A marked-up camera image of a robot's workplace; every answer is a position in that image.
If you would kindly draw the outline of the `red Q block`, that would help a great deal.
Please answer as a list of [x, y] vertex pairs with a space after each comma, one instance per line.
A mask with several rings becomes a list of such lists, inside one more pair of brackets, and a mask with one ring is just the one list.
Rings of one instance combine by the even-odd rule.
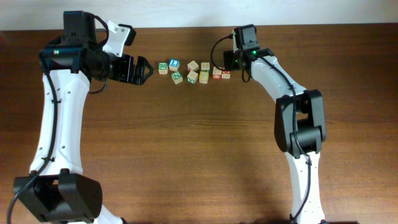
[[221, 73], [221, 78], [222, 79], [230, 79], [231, 72], [227, 70], [223, 70]]

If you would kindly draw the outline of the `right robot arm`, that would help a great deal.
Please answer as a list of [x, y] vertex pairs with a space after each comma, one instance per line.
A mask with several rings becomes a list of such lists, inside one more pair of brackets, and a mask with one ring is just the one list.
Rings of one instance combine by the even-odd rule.
[[318, 177], [326, 139], [322, 94], [299, 85], [269, 49], [227, 50], [223, 57], [225, 69], [243, 70], [275, 102], [275, 141], [287, 158], [292, 184], [290, 222], [325, 223]]

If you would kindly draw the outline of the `green N block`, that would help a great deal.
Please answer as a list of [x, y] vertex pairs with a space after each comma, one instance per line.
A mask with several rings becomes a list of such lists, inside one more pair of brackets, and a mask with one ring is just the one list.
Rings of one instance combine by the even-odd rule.
[[171, 77], [176, 85], [183, 82], [183, 75], [179, 71], [173, 72]]

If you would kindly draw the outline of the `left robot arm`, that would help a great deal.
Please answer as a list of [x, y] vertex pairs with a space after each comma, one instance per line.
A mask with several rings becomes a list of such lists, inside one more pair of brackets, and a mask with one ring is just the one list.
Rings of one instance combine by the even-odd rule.
[[142, 85], [154, 72], [146, 58], [108, 41], [60, 36], [39, 54], [44, 84], [40, 139], [29, 175], [14, 181], [14, 201], [42, 223], [124, 223], [103, 205], [98, 181], [83, 175], [81, 123], [92, 79]]

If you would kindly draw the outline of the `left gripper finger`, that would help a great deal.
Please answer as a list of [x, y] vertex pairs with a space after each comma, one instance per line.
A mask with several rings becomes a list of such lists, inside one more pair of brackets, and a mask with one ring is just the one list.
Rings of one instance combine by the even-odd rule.
[[134, 85], [143, 85], [151, 75], [151, 71], [145, 73], [143, 70], [137, 70], [132, 77], [132, 83]]
[[136, 70], [140, 72], [145, 72], [145, 69], [148, 69], [150, 72], [153, 72], [154, 69], [152, 65], [149, 63], [149, 61], [143, 57], [143, 56], [138, 56], [137, 58], [137, 65], [136, 65]]

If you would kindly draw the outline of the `wooden block with 5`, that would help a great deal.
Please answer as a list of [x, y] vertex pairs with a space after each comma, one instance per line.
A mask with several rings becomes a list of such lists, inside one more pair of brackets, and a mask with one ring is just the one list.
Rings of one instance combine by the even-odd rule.
[[221, 76], [222, 76], [222, 71], [217, 67], [213, 67], [212, 77], [214, 79], [221, 79]]

